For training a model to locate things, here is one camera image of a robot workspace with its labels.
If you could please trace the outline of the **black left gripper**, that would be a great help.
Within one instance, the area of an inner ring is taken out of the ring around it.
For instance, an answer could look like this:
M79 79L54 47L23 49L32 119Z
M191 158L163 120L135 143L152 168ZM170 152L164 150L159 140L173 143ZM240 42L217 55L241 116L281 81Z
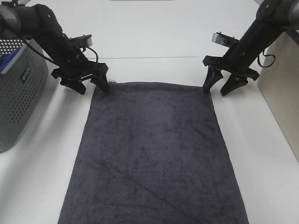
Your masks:
M108 93L107 80L108 66L105 63L90 61L85 55L56 56L53 61L58 68L51 75L61 78L60 84L77 93L84 95L86 87L80 82L87 76L91 76L91 83L99 87L104 93Z

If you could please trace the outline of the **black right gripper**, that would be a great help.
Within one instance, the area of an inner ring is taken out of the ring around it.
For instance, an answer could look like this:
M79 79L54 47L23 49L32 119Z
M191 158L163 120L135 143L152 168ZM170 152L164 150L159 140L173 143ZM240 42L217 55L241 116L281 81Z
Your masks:
M257 54L249 53L238 45L232 45L222 57L205 56L203 64L211 67L208 67L203 91L209 91L216 82L223 78L221 70L231 73L220 90L222 96L247 85L247 77L257 80L259 73L249 68L256 58Z

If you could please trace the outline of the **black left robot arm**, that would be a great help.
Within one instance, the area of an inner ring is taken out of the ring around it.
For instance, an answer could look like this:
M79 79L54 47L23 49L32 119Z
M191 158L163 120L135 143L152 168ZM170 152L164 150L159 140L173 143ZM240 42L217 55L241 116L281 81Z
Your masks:
M90 61L84 55L92 45L91 35L69 38L58 23L53 11L46 5L31 7L18 4L16 0L0 4L0 37L18 38L25 44L33 39L48 54L47 61L55 64L51 75L60 78L60 84L84 94L83 81L90 80L107 93L109 84L106 73L108 66Z

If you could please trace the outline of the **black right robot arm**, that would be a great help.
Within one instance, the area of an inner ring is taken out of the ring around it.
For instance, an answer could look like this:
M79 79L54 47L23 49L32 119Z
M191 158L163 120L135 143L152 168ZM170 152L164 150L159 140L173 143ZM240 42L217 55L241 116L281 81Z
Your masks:
M248 78L257 80L259 73L250 65L259 59L283 32L299 28L299 2L297 0L264 0L256 13L256 18L241 37L213 34L212 41L228 47L222 57L205 56L203 64L208 67L203 84L203 91L223 78L222 70L230 72L230 77L221 88L221 95L226 96L237 88L248 84Z

